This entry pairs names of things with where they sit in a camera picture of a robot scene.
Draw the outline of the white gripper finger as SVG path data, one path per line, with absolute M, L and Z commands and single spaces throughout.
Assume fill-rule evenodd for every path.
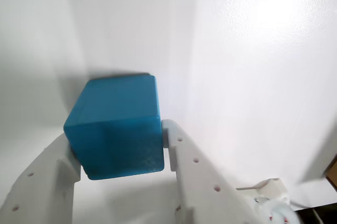
M 179 192 L 176 223 L 263 222 L 176 122 L 163 120 L 162 132 Z
M 65 134 L 22 172 L 1 206 L 1 223 L 72 223 L 81 165 Z

